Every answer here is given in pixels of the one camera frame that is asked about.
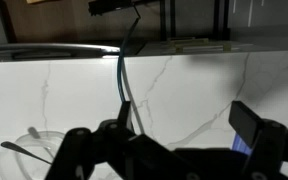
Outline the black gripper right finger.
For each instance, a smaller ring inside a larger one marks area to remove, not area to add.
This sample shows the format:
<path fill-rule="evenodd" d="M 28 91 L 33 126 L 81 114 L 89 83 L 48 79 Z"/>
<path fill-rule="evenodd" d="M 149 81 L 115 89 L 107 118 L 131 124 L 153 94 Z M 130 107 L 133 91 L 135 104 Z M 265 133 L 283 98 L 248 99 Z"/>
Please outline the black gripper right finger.
<path fill-rule="evenodd" d="M 248 180 L 288 180 L 280 170 L 288 162 L 288 128 L 261 118 L 241 101 L 231 104 L 229 124 L 251 149 L 241 175 Z"/>

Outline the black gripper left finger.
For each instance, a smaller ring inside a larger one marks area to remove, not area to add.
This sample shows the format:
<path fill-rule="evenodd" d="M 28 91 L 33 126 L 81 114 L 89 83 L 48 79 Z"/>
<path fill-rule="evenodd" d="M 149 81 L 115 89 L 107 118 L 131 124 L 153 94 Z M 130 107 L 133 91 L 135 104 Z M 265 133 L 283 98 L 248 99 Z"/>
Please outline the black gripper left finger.
<path fill-rule="evenodd" d="M 95 132 L 80 127 L 69 130 L 58 149 L 45 180 L 89 180 L 98 164 L 107 163 L 123 180 L 144 180 L 143 165 L 115 141 L 121 128 L 134 134 L 131 102 L 123 102 L 116 119 L 102 121 Z"/>

